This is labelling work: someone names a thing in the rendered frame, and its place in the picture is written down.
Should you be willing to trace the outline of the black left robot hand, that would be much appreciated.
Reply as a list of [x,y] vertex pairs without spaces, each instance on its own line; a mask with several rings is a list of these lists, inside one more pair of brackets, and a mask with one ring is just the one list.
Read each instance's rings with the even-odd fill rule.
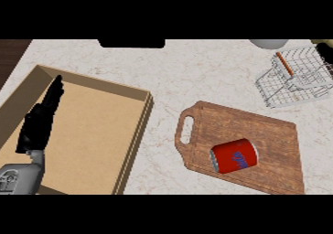
[[63,77],[57,76],[47,91],[42,103],[38,103],[25,117],[25,125],[16,152],[26,154],[34,150],[44,150],[50,142],[54,117],[65,94]]

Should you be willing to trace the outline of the brown wooden cutting board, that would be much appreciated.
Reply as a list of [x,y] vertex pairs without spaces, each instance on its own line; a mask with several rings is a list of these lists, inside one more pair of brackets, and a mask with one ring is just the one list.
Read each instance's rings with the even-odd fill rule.
[[[194,118],[190,142],[175,143],[189,169],[270,194],[305,193],[295,123],[206,101],[199,101],[181,116]],[[211,149],[243,138],[258,148],[258,165],[223,175],[211,163]]]

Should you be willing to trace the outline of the open wooden drawer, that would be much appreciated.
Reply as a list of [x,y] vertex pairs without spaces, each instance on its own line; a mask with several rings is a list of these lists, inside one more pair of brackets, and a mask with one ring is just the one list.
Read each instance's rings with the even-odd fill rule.
[[152,115],[147,90],[38,65],[0,106],[0,167],[26,164],[16,153],[25,116],[56,77],[65,95],[56,111],[41,193],[121,194]]

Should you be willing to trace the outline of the black appliance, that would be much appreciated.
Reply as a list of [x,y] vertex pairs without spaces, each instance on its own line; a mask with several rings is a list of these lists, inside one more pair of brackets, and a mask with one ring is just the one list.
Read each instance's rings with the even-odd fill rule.
[[163,48],[166,41],[163,39],[100,39],[104,48]]

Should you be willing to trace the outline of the red can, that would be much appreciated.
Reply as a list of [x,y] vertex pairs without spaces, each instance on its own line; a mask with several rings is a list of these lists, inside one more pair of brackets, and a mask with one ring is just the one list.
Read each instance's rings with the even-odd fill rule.
[[220,174],[257,166],[259,163],[257,145],[248,139],[220,144],[211,150],[211,160]]

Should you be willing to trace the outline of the grey bowl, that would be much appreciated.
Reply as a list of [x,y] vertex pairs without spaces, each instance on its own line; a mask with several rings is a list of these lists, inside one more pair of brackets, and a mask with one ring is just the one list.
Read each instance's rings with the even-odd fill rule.
[[251,39],[251,42],[264,49],[280,49],[288,44],[288,39]]

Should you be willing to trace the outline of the yellow and black object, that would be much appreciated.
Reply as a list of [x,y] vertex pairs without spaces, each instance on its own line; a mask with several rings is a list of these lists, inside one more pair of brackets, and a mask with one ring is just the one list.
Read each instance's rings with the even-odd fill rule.
[[326,62],[333,64],[333,39],[313,39],[311,43],[317,45],[317,50]]

